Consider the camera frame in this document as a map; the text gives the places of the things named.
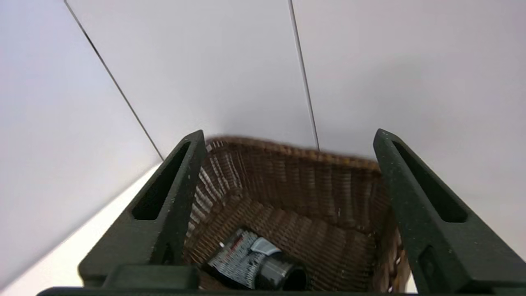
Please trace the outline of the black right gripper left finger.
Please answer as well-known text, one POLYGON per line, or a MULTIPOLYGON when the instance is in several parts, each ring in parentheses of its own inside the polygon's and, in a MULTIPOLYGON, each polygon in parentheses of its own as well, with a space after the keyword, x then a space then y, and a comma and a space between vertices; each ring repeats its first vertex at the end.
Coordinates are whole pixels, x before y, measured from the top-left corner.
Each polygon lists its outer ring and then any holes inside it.
POLYGON ((78 266, 85 287, 101 287, 124 265, 182 263, 182 250, 201 165, 202 130, 176 145, 78 266))

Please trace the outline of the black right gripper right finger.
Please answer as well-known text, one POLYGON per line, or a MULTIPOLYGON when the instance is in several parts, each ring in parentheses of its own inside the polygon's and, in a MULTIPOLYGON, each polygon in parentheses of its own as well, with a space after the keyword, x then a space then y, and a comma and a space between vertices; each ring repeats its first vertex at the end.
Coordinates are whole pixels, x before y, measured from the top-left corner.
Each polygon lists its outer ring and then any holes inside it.
POLYGON ((395 134, 374 153, 421 294, 523 294, 526 264, 395 134))

